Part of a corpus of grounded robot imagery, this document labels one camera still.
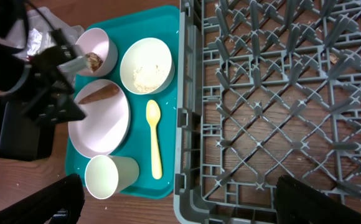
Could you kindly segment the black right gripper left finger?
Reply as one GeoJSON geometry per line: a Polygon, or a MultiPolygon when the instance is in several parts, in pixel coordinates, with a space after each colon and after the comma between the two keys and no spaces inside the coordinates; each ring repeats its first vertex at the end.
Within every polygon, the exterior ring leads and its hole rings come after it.
{"type": "Polygon", "coordinates": [[[76,223],[85,203],[78,174],[50,186],[0,211],[0,223],[76,223]]]}

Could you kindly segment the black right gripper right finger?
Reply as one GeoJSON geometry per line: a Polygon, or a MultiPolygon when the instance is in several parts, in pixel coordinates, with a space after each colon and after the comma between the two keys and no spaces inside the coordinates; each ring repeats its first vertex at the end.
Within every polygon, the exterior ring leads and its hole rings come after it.
{"type": "Polygon", "coordinates": [[[361,224],[361,213],[288,175],[277,181],[274,206],[280,224],[361,224]]]}

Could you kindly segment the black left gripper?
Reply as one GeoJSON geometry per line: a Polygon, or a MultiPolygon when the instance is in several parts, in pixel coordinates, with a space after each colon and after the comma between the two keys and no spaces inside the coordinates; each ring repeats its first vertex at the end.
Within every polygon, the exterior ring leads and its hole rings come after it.
{"type": "Polygon", "coordinates": [[[72,45],[61,29],[50,32],[55,45],[30,60],[27,78],[29,95],[22,114],[35,124],[59,124],[80,121],[86,114],[74,102],[71,78],[86,69],[87,60],[77,45],[72,45]]]}

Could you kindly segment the pale green cup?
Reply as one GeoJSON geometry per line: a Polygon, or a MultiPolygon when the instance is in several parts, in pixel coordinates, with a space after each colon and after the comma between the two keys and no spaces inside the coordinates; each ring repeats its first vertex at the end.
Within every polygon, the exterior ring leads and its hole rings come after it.
{"type": "Polygon", "coordinates": [[[85,169],[87,190],[100,200],[133,185],[138,177],[138,163],[130,157],[98,155],[88,162],[85,169]]]}

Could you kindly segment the orange carrot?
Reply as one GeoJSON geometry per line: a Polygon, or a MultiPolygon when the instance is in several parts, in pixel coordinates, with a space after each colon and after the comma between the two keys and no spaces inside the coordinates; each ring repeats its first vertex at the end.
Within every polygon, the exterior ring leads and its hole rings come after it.
{"type": "Polygon", "coordinates": [[[105,100],[105,99],[115,96],[119,92],[120,92],[120,88],[116,84],[111,83],[111,84],[104,86],[103,88],[100,88],[97,91],[94,91],[93,93],[90,93],[86,97],[82,98],[78,102],[78,104],[85,105],[85,104],[93,103],[96,101],[105,100]]]}

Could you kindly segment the white napkin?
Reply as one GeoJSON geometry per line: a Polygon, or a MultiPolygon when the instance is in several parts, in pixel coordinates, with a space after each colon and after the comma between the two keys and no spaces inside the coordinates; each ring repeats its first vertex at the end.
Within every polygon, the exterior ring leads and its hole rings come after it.
{"type": "Polygon", "coordinates": [[[27,40],[26,52],[28,56],[34,56],[38,53],[42,45],[43,33],[33,28],[29,31],[29,38],[27,40]]]}

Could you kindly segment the pale green bowl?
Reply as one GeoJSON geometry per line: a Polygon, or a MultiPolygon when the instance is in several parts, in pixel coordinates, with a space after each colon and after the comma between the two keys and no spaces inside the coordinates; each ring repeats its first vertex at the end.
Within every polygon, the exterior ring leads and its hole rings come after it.
{"type": "Polygon", "coordinates": [[[120,64],[123,86],[136,95],[164,91],[174,75],[175,64],[169,47],[154,37],[136,41],[125,52],[120,64]]]}

